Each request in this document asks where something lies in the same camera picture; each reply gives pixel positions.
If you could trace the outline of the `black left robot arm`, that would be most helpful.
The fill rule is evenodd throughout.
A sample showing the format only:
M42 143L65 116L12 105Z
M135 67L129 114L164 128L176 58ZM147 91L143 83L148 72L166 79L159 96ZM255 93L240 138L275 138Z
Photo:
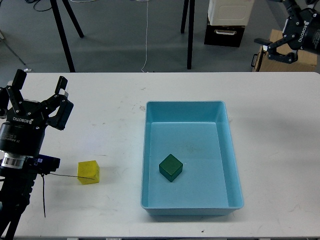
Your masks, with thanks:
M42 101L24 99L21 94L26 72L18 69L6 87L0 89L0 234L13 239L18 223L30 203L37 175L59 168L60 159L40 154L46 127L62 131L73 109L66 92L67 79L60 76L54 94Z

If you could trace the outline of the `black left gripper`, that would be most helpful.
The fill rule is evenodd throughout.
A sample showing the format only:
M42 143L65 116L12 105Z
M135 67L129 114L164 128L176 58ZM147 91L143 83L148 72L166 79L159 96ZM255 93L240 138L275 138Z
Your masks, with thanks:
M68 80L60 76L53 96L42 102L24 100L20 92L27 73L18 69L12 82L0 88L0 150L9 154L36 157L45 128L64 130L74 104L68 100Z

